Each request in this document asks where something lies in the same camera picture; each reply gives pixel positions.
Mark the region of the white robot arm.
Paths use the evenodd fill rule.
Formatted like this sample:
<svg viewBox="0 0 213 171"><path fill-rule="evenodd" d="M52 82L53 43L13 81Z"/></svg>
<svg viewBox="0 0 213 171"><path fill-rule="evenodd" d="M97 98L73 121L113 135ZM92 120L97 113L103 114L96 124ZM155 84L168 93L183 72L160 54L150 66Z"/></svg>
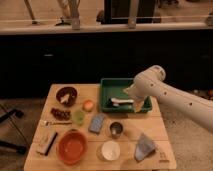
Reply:
<svg viewBox="0 0 213 171"><path fill-rule="evenodd" d="M153 65L138 73L133 84L125 88L124 92L135 102L153 96L213 133L213 101L169 86L164 83L165 77L165 70L159 65Z"/></svg>

